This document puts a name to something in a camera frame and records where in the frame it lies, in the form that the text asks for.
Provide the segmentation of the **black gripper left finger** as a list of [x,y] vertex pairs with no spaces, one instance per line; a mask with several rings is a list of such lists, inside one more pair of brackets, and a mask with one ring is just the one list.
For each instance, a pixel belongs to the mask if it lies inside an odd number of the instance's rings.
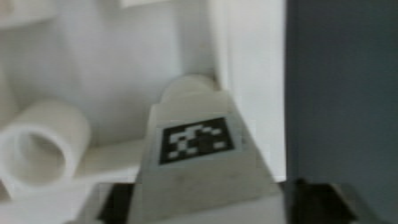
[[78,216],[80,224],[126,224],[133,183],[100,183]]

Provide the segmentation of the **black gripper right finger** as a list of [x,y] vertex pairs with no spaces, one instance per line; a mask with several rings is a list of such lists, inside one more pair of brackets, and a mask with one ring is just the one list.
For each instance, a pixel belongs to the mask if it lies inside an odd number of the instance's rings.
[[279,183],[286,196],[288,224],[380,224],[361,200],[332,183],[306,179]]

